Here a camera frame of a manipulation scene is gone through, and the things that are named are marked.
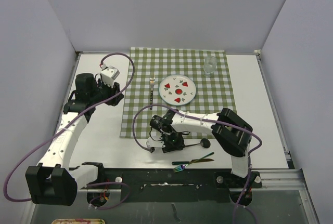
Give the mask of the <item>white plate with strawberries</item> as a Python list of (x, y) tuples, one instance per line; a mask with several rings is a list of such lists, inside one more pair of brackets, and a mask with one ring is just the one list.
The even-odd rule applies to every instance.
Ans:
[(189, 104), (196, 95), (195, 83), (184, 75), (170, 75), (159, 84), (161, 99), (172, 106), (184, 106)]

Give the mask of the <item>black spoon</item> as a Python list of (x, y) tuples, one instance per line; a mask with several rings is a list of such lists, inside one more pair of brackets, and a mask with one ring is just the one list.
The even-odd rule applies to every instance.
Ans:
[(208, 149), (211, 146), (211, 142), (207, 138), (202, 138), (199, 143), (185, 145), (184, 147), (188, 148), (188, 147), (193, 147), (193, 146), (198, 146), (198, 145), (200, 145), (201, 147), (203, 147), (205, 149)]

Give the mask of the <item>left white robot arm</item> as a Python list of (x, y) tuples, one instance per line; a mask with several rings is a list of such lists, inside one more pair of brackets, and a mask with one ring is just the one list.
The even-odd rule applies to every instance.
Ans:
[(73, 204), (77, 191), (91, 184), (102, 187), (106, 182), (102, 163), (84, 162), (74, 170), (69, 163), (76, 143), (89, 123), (97, 103), (116, 106), (124, 97), (115, 81), (119, 71), (106, 69), (96, 79), (91, 73), (75, 78), (75, 90), (64, 105), (57, 136), (36, 166), (29, 166), (25, 178), (35, 204)]

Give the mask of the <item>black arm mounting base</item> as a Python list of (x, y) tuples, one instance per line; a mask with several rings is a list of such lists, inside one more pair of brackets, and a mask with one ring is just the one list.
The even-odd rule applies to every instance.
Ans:
[(237, 201), (242, 190), (241, 201), (252, 201), (252, 190), (262, 187), (259, 172), (250, 177), (240, 178), (230, 169), (187, 168), (175, 173), (172, 169), (105, 169), (104, 183), (111, 185), (81, 189), (86, 192), (87, 200), (97, 203), (102, 191), (106, 191), (108, 201), (119, 199), (127, 203), (191, 203), (214, 201), (229, 203)]

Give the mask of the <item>silver fork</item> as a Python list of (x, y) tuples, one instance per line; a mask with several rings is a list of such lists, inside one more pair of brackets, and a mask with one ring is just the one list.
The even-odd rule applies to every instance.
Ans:
[(151, 78), (150, 78), (150, 102), (149, 102), (149, 109), (152, 110), (152, 104), (153, 104), (153, 89), (154, 89), (154, 86), (155, 86), (155, 76), (153, 75)]

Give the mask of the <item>clear drinking glass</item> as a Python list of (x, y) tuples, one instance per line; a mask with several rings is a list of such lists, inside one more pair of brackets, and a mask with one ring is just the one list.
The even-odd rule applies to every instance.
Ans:
[(203, 65), (203, 70), (204, 70), (204, 75), (205, 76), (210, 76), (216, 69), (217, 67), (217, 58), (214, 56), (207, 56), (204, 59), (204, 65)]

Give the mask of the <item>green white checkered tablecloth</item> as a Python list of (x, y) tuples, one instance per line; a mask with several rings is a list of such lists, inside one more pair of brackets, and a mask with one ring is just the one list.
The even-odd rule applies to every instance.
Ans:
[(154, 115), (167, 109), (146, 109), (132, 121), (138, 110), (151, 102), (191, 113), (214, 113), (223, 108), (236, 110), (227, 57), (223, 50), (190, 50), (132, 47), (125, 91), (121, 138), (146, 139)]

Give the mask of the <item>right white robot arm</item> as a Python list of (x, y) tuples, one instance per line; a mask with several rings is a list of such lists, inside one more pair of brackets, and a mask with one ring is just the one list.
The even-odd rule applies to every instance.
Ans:
[(231, 109), (211, 114), (168, 110), (163, 117), (154, 115), (150, 127), (161, 134), (164, 153), (184, 149), (184, 135), (212, 135), (231, 156), (233, 184), (244, 187), (249, 183), (248, 152), (253, 128)]

